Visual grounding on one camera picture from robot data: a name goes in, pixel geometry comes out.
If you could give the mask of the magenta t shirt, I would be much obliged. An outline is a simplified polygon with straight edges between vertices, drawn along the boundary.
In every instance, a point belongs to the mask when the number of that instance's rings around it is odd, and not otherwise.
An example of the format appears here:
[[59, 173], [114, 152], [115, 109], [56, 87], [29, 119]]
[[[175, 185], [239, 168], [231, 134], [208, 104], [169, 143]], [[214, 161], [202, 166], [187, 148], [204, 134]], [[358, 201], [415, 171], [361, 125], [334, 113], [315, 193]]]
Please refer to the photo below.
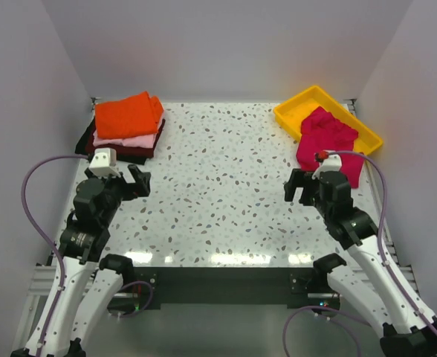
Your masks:
[[315, 171], [318, 162], [315, 154], [323, 150], [353, 150], [358, 138], [357, 130], [336, 119], [331, 112], [317, 107], [302, 123], [297, 162], [306, 171]]

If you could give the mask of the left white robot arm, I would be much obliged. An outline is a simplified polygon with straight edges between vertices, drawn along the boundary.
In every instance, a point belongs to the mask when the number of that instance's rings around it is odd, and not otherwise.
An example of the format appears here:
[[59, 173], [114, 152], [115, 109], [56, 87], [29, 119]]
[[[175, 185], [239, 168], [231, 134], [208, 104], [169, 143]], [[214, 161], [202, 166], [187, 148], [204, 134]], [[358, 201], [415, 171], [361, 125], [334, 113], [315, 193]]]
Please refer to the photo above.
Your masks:
[[141, 283], [128, 257], [102, 255], [120, 205], [150, 194], [151, 175], [130, 164], [128, 182], [114, 164], [91, 163], [76, 188], [58, 245], [57, 267], [42, 315], [12, 356], [85, 356], [93, 329], [118, 292]]

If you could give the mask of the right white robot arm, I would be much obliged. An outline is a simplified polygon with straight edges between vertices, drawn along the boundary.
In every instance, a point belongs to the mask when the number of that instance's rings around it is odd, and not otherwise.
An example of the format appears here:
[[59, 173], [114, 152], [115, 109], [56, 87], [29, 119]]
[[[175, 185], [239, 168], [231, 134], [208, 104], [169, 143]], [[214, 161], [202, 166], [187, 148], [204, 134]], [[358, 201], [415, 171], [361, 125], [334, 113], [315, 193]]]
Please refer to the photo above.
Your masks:
[[437, 356], [437, 315], [418, 296], [378, 239], [372, 218], [357, 208], [346, 176], [294, 169], [284, 185], [290, 202], [301, 189], [300, 204], [312, 206], [327, 231], [368, 278], [355, 277], [336, 253], [315, 260], [311, 282], [320, 292], [343, 296], [375, 331], [385, 356]]

